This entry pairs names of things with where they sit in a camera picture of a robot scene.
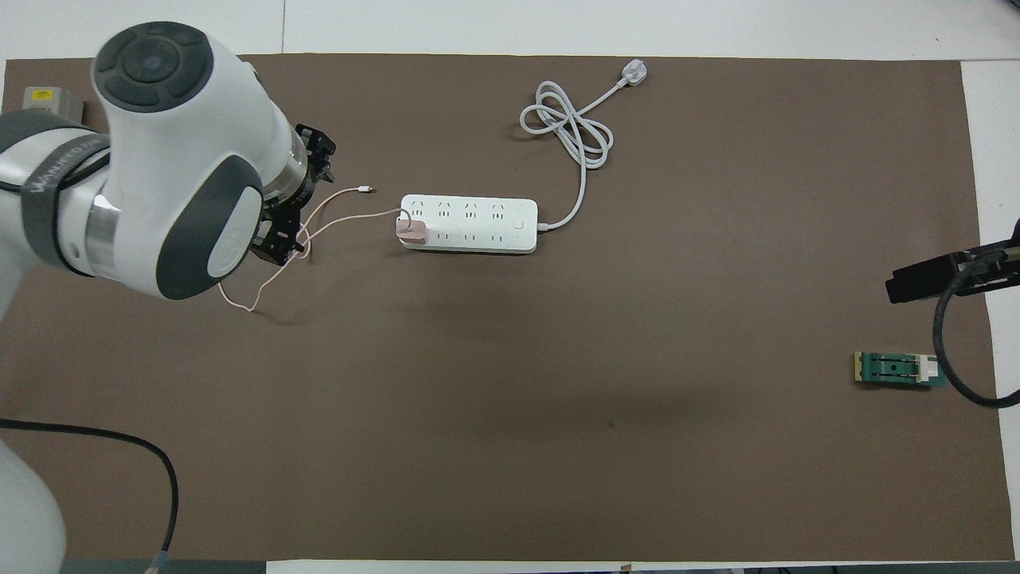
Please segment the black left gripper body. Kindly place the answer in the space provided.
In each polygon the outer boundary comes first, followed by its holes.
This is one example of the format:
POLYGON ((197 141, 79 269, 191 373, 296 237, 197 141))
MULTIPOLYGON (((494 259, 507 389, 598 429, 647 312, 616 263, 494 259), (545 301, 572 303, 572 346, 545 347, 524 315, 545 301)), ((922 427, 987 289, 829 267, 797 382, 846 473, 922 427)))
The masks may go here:
POLYGON ((298 186, 295 193, 288 197, 287 200, 280 201, 278 203, 278 210, 280 211, 302 211, 307 204, 310 203, 314 193, 316 193, 316 186, 325 179, 325 181, 332 184, 332 171, 322 171, 322 173, 309 173, 304 178, 304 181, 298 186))

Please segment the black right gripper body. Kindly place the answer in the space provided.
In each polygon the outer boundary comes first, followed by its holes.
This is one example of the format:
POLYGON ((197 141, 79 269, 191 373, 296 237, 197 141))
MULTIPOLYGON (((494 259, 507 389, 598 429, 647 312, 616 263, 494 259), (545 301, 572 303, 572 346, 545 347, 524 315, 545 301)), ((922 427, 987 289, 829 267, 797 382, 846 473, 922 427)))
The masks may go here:
POLYGON ((989 262, 981 269, 980 280, 983 288, 1010 288, 1019 284, 1019 219, 1012 234, 1007 240, 983 247, 980 258, 989 262))

